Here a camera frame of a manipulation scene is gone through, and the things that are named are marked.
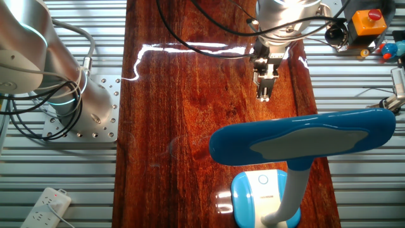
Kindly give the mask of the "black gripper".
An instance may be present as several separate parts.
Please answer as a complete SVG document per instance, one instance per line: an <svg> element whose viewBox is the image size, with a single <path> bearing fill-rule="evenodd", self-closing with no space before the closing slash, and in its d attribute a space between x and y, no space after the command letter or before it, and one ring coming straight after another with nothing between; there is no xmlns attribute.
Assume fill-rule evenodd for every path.
<svg viewBox="0 0 405 228"><path fill-rule="evenodd" d="M256 98L260 101L269 101L275 81L278 79L278 65L281 64L289 42L270 42L258 37L253 47L251 61L254 62L254 83L257 85ZM266 99L263 94L261 81L266 75L266 63L264 61L256 61L258 59L266 59L268 65L268 73L266 78Z"/></svg>

